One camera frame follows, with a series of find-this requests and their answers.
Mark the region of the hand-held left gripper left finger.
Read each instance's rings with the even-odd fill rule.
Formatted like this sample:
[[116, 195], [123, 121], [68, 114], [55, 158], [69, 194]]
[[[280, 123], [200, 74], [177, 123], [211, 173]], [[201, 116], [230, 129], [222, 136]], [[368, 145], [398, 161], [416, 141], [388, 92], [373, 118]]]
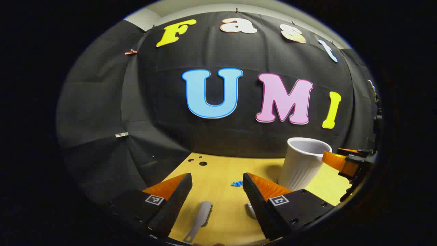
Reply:
[[128, 190], [109, 201], [109, 215], [141, 235], [167, 238], [192, 189], [184, 173], [144, 190]]

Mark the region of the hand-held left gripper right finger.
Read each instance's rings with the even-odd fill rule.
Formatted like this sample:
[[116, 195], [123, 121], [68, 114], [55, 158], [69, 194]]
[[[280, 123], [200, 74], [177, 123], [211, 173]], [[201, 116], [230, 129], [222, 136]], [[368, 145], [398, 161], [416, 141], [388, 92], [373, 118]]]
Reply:
[[252, 173], [243, 174], [242, 187], [269, 240], [301, 232], [334, 208], [306, 189], [292, 191]]

